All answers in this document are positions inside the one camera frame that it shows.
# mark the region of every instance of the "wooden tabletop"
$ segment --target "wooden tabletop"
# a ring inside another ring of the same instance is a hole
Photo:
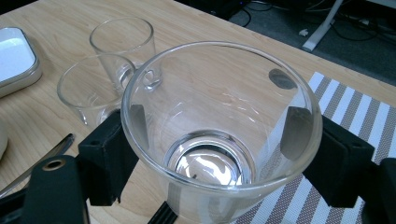
[[[34,85],[0,98],[0,119],[8,131],[7,150],[0,160],[0,189],[68,133],[76,135],[76,142],[66,154],[77,155],[78,143],[90,130],[59,100],[58,80],[73,63],[94,54],[89,35],[96,25],[132,15],[153,25],[157,52],[204,40],[250,45],[288,63],[307,81],[314,72],[320,72],[396,106],[393,86],[173,0],[39,0],[0,16],[0,28],[19,27],[27,34],[43,70]],[[89,206],[92,223],[147,223],[163,202],[156,188],[153,176],[139,162],[121,203]]]

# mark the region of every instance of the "metal tool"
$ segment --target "metal tool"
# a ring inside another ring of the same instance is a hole
[[[52,150],[50,150],[45,156],[43,156],[39,161],[37,161],[33,166],[27,169],[23,174],[18,176],[14,181],[12,181],[9,185],[7,185],[4,189],[0,191],[0,199],[6,196],[12,189],[17,187],[26,177],[32,173],[33,168],[39,164],[41,161],[56,156],[62,155],[66,152],[67,149],[73,144],[75,136],[70,133],[68,134],[58,145],[56,145]]]

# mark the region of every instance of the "desk leg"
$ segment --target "desk leg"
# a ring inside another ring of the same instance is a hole
[[[337,13],[338,8],[343,3],[343,0],[336,0],[332,9],[327,15],[326,20],[318,27],[318,29],[309,37],[309,39],[303,44],[303,50],[312,51],[317,46],[321,38],[326,35],[327,31],[330,29],[331,25],[334,23],[334,16]]]

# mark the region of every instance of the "glass bottom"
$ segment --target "glass bottom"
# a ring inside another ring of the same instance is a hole
[[[213,130],[182,136],[168,150],[164,164],[210,184],[250,184],[255,175],[248,149],[231,135]]]

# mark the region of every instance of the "striped placemat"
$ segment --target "striped placemat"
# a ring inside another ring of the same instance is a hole
[[[375,147],[373,161],[396,157],[396,108],[315,73],[309,86],[322,114]],[[235,221],[245,223],[361,223],[364,201],[354,208],[328,206],[300,175]]]

